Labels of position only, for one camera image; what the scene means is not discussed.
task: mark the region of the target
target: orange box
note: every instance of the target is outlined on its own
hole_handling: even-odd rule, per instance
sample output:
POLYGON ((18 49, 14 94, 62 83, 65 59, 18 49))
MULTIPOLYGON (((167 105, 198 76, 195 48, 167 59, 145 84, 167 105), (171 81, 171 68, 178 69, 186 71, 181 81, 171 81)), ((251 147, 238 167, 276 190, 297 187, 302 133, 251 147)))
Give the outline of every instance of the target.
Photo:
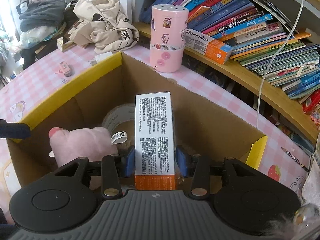
POLYGON ((176 189, 170 92, 136 96, 135 150, 136 189, 176 189))
POLYGON ((184 46, 222 65, 230 58, 232 52, 231 46, 192 29, 187 29, 184 46))

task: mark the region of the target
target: pink small object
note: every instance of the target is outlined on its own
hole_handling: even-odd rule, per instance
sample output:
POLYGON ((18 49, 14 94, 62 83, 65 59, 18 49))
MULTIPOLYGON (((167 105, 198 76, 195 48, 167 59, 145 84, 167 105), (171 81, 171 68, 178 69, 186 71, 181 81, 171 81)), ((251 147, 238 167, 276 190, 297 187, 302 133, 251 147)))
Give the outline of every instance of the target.
POLYGON ((73 131, 54 127, 49 131, 50 146, 59 167, 78 158, 88 157, 90 162, 101 161, 106 155, 117 153, 111 144, 109 131, 104 127, 73 131))
POLYGON ((60 65, 61 71, 63 72, 63 74, 66 77, 69 77, 69 76, 72 75, 72 71, 71 71, 70 67, 68 66, 68 64, 65 61, 60 62, 59 65, 60 65))
POLYGON ((188 13, 182 6, 152 7, 150 64, 157 71, 171 73, 181 67, 188 13))

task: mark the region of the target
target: gray ribbed surface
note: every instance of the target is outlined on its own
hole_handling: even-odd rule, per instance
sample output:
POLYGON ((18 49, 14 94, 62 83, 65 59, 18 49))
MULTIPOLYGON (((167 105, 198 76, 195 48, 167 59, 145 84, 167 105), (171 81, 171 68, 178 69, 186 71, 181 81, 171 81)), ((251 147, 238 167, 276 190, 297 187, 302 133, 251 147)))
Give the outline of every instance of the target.
POLYGON ((84 225, 58 234, 19 230, 11 240, 258 240, 239 233, 214 215, 204 201, 183 191, 134 191, 105 201, 84 225))

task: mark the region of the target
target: gray clothing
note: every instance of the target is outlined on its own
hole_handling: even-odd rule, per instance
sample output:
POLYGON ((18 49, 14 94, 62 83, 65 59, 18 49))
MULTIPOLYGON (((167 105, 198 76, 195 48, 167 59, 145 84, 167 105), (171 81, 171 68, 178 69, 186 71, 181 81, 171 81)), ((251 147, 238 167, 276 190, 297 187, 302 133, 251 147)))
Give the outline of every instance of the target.
POLYGON ((58 26, 64 15, 66 3, 59 0, 41 0, 30 3, 25 13, 21 14, 20 29, 27 32, 40 26, 58 26))

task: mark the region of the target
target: black bag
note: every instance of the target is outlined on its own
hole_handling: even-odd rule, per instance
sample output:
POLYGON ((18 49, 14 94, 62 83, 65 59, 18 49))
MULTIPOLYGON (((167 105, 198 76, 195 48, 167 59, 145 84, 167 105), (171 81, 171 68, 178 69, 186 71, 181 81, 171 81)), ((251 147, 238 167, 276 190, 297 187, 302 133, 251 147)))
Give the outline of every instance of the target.
POLYGON ((16 6, 17 12, 19 15, 26 12, 28 9, 29 0, 20 0, 19 5, 16 6))

